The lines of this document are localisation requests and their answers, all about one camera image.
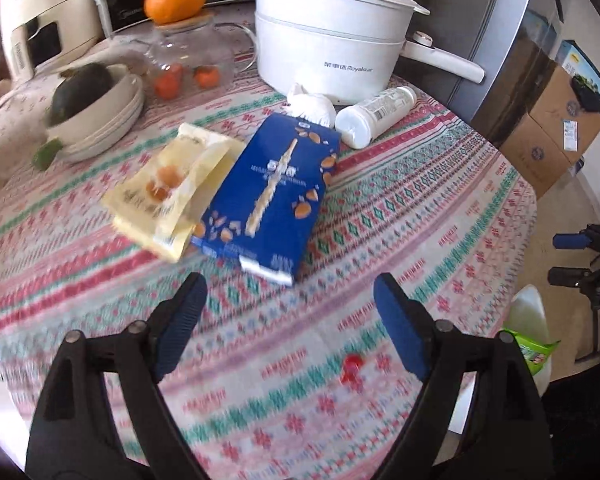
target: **bottle label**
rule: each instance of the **bottle label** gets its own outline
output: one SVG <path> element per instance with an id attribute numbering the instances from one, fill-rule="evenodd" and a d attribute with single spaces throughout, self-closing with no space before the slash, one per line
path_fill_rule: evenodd
<path id="1" fill-rule="evenodd" d="M 403 92 L 397 88 L 389 88 L 380 92 L 377 96 L 358 103 L 358 106 L 373 115 L 376 121 L 380 121 L 396 110 L 407 107 L 408 104 Z"/>

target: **blue gripper pad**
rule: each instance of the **blue gripper pad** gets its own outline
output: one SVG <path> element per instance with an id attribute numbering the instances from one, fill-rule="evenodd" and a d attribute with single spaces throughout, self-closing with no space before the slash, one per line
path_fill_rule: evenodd
<path id="1" fill-rule="evenodd" d="M 156 382 L 176 369 L 191 332 L 196 327 L 206 303 L 206 281 L 202 275 L 190 274 L 169 305 L 170 318 L 156 347 L 154 377 Z"/>
<path id="2" fill-rule="evenodd" d="M 402 364 L 424 381 L 432 367 L 433 318 L 419 301 L 407 297 L 388 272 L 376 278 L 374 300 Z"/>
<path id="3" fill-rule="evenodd" d="M 586 249 L 591 243 L 591 238 L 583 233 L 557 234 L 553 242 L 556 249 Z"/>

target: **blue box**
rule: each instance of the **blue box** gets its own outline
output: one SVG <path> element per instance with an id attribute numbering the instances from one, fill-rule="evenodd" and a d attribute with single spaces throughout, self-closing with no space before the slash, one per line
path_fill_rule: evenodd
<path id="1" fill-rule="evenodd" d="M 565 40 L 555 55 L 555 62 L 571 76 L 579 74 L 589 85 L 600 92 L 600 72 L 573 40 Z"/>
<path id="2" fill-rule="evenodd" d="M 248 272 L 292 285 L 320 202 L 331 182 L 340 134 L 270 115 L 218 189 L 191 242 Z"/>

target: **white electric pot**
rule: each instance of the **white electric pot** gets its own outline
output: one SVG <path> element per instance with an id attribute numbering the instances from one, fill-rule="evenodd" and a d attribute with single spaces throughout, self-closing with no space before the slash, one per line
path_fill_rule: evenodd
<path id="1" fill-rule="evenodd" d="M 256 0 L 258 72 L 283 94 L 300 83 L 337 105 L 384 90 L 398 56 L 481 82 L 478 65 L 426 35 L 404 41 L 414 12 L 429 13 L 413 0 Z"/>

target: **screw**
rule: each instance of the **screw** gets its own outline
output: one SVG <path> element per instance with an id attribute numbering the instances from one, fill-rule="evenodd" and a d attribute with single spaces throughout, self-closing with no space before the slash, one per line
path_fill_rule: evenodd
<path id="1" fill-rule="evenodd" d="M 439 319 L 436 321 L 436 329 L 440 332 L 451 332 L 454 329 L 454 324 L 448 319 Z"/>
<path id="2" fill-rule="evenodd" d="M 64 336 L 64 340 L 67 341 L 68 343 L 75 343 L 81 337 L 82 337 L 82 334 L 80 333 L 79 330 L 71 330 L 70 332 L 66 333 L 66 335 Z"/>
<path id="3" fill-rule="evenodd" d="M 515 340 L 509 332 L 500 332 L 498 334 L 498 338 L 500 338 L 500 341 L 502 341 L 503 343 L 513 343 L 513 341 Z"/>
<path id="4" fill-rule="evenodd" d="M 129 332 L 132 334 L 139 334 L 146 328 L 146 323 L 141 319 L 134 321 L 129 325 Z"/>

